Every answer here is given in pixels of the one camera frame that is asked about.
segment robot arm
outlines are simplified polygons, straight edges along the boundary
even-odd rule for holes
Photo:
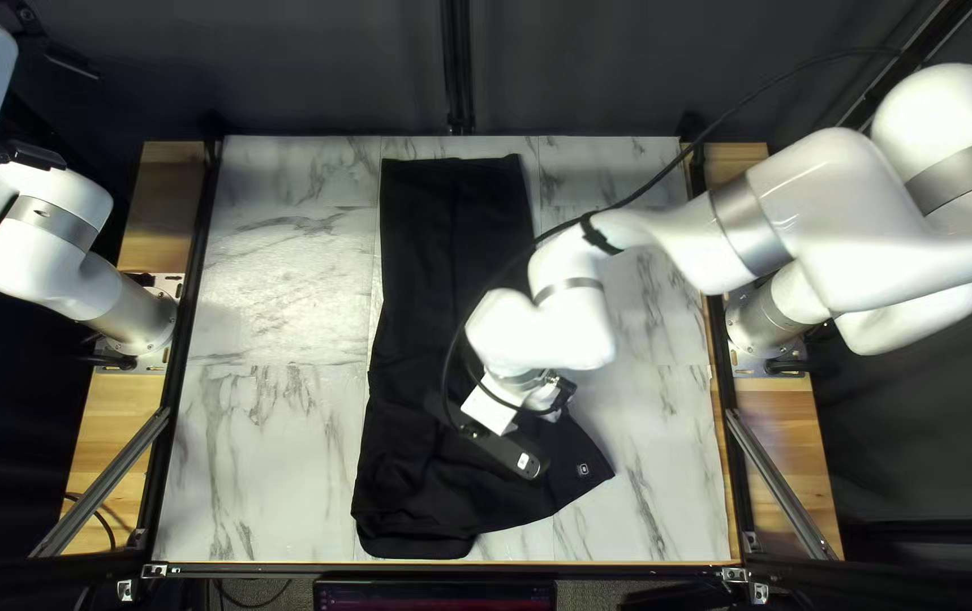
[[[0,28],[0,106],[17,52]],[[113,198],[61,165],[25,165],[0,148],[0,216],[7,211],[0,221],[0,292],[99,330],[121,354],[162,348],[172,336],[175,305],[88,251]]]
[[[920,83],[931,86],[917,91]],[[945,102],[953,110],[916,121],[910,132],[877,121],[881,149],[857,132],[822,130],[678,209],[604,211],[591,224],[618,249],[663,248],[707,294],[782,268],[739,313],[743,324],[730,327],[740,346],[775,347],[831,316],[861,354],[920,339],[972,312],[972,179],[962,180],[961,195],[942,172],[932,176],[939,188],[931,190],[955,200],[939,202],[925,218],[906,175],[927,174],[972,148],[972,119],[949,117],[972,115],[972,66],[928,68],[901,87],[891,93],[897,108],[909,112],[907,104],[917,114],[943,104],[941,91],[960,92]],[[942,128],[954,130],[944,148],[934,143]],[[931,140],[916,139],[921,130]],[[899,154],[921,146],[938,159]],[[585,235],[571,227],[536,252],[528,268],[532,300],[494,290],[468,320],[467,339],[492,382],[541,368],[599,368],[614,358],[597,266],[608,255]]]

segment marble table surface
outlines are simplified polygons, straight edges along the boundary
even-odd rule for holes
[[[675,138],[227,140],[153,558],[374,562],[350,516],[380,315],[381,159],[519,153],[536,230],[624,197]],[[686,199],[671,173],[634,206]],[[728,560],[700,295],[662,252],[604,271],[618,358],[572,413],[616,476],[462,561]]]

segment black cable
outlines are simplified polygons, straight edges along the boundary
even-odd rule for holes
[[[840,51],[833,51],[832,53],[817,55],[814,58],[806,60],[805,62],[795,64],[791,70],[784,73],[780,73],[774,76],[773,78],[769,78],[768,80],[765,81],[765,83],[760,85],[757,89],[754,89],[754,91],[751,91],[747,93],[745,96],[743,96],[737,102],[737,104],[724,111],[723,114],[721,114],[718,118],[715,119],[715,121],[710,123],[708,127],[706,127],[702,132],[700,132],[696,136],[696,138],[694,138],[694,141],[692,141],[689,145],[687,145],[677,156],[675,156],[674,159],[671,159],[670,162],[664,166],[663,170],[661,170],[659,173],[656,174],[656,176],[652,176],[651,179],[649,179],[641,187],[638,187],[637,190],[630,193],[624,199],[607,206],[605,210],[617,210],[622,206],[633,203],[637,198],[639,198],[640,196],[648,192],[649,189],[656,186],[656,183],[662,180],[664,176],[669,174],[671,170],[674,170],[679,163],[682,163],[683,160],[686,159],[686,157],[689,156],[690,153],[693,152],[697,146],[700,146],[701,144],[704,143],[704,141],[710,136],[712,132],[714,132],[718,127],[723,125],[724,121],[727,121],[728,118],[731,118],[735,113],[737,113],[747,104],[750,104],[754,99],[759,98],[762,93],[764,93],[765,91],[769,91],[770,89],[779,85],[780,83],[787,80],[788,78],[795,76],[796,74],[806,70],[809,67],[813,67],[825,63],[831,63],[845,58],[856,57],[857,55],[900,55],[901,52],[902,51],[900,49],[891,49],[887,47],[865,47],[865,48],[854,48],[854,49],[842,49]],[[541,243],[543,240],[555,234],[560,233],[560,231],[564,229],[568,229],[569,227],[575,225],[577,222],[579,222],[579,218],[571,218],[570,220],[560,225],[557,225],[552,229],[544,231],[542,234],[537,236],[534,240],[532,240],[532,243],[527,248],[522,250],[508,264],[506,264],[503,268],[501,268],[501,270],[497,274],[493,275],[493,278],[491,278],[491,280],[486,283],[486,288],[484,288],[483,291],[481,292],[479,299],[475,300],[473,303],[477,306],[479,304],[479,301],[481,300],[481,297],[486,295],[486,291],[491,289],[493,285],[497,284],[505,276],[507,271],[509,271],[509,269],[512,268],[513,265],[516,265],[518,262],[520,262],[520,260],[523,257],[527,257],[532,252],[534,252],[535,247],[538,243]],[[459,427],[455,426],[455,421],[452,419],[452,414],[449,411],[450,401],[448,399],[448,372],[451,365],[452,356],[455,354],[455,346],[460,341],[460,336],[463,333],[463,327],[466,326],[467,320],[471,317],[472,311],[473,308],[472,310],[468,310],[466,312],[466,315],[463,317],[463,320],[460,322],[460,324],[457,327],[455,327],[455,332],[452,333],[452,340],[449,342],[448,345],[448,351],[445,354],[445,363],[440,370],[441,409],[443,409],[445,415],[448,416],[449,425],[455,429],[459,429]]]
[[[257,603],[257,604],[244,604],[241,603],[236,598],[230,596],[228,593],[225,592],[225,589],[222,587],[222,579],[212,579],[211,583],[214,585],[214,589],[218,590],[220,598],[228,600],[230,603],[236,604],[237,606],[240,606],[242,609],[260,609],[262,608],[262,606],[267,606],[268,604],[272,604],[276,600],[278,600],[278,597],[283,595],[283,592],[285,592],[286,589],[289,588],[289,584],[292,581],[293,579],[287,579],[286,583],[283,584],[282,589],[278,590],[274,596],[272,596],[268,600],[264,600],[263,603]]]
[[[110,356],[108,354],[75,354],[74,360],[81,363],[93,365],[94,367],[120,368],[121,371],[131,371],[139,361],[135,356],[120,355]]]
[[[79,502],[80,494],[76,493],[63,493],[63,498],[68,499],[71,502]],[[103,515],[97,510],[94,510],[94,518],[101,523],[101,527],[105,529],[105,532],[109,535],[109,551],[117,551],[117,536],[113,535],[113,526],[109,526],[108,520],[105,519]]]
[[[769,359],[765,361],[765,373],[767,374],[777,374],[777,373],[795,373],[795,372],[816,372],[823,369],[820,363],[814,363],[811,361],[778,361],[776,359]]]

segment pant leg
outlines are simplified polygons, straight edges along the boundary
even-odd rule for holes
[[[571,420],[527,421],[524,431],[540,447],[564,457],[527,481],[424,407],[437,395],[455,327],[498,265],[530,249],[519,157],[385,160],[380,230],[384,307],[351,508],[362,547],[386,558],[460,558],[475,535],[546,518],[610,479],[610,466]],[[526,262],[502,284],[526,292]],[[462,401],[474,382],[458,365],[449,376],[453,400]],[[595,469],[582,473],[578,464]]]

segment metal mounting plate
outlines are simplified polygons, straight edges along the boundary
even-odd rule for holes
[[[754,291],[752,284],[737,288],[724,295],[725,316],[730,324],[733,312],[738,310],[738,304],[746,301],[751,292]],[[727,339],[727,354],[732,359],[732,375],[734,377],[804,377],[804,372],[795,373],[774,373],[765,372],[765,361],[768,354],[751,354],[735,346],[735,343]],[[806,346],[802,339],[796,337],[791,343],[786,343],[781,347],[781,358],[792,361],[806,360]]]

